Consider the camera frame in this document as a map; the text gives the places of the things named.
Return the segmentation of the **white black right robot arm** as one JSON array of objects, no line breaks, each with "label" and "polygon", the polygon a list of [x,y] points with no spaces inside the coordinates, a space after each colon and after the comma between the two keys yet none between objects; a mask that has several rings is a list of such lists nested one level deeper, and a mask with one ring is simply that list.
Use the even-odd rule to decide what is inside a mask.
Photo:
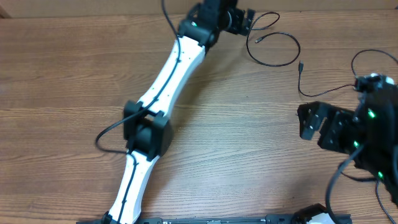
[{"label": "white black right robot arm", "polygon": [[310,140],[318,131],[322,149],[352,154],[355,166],[379,179],[397,202],[397,85],[376,73],[356,78],[359,104],[348,110],[314,101],[298,107],[300,137]]}]

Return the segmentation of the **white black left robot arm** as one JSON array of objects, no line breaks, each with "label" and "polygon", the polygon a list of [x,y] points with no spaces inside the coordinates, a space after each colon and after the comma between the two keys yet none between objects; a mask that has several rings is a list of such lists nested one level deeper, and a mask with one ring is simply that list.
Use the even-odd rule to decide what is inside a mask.
[{"label": "white black left robot arm", "polygon": [[126,165],[116,200],[99,223],[136,223],[155,163],[173,139],[170,117],[181,91],[223,31],[249,34],[255,12],[236,7],[236,1],[203,1],[193,6],[178,27],[170,55],[150,88],[137,102],[128,101],[122,120],[104,129],[100,138],[122,125]]}]

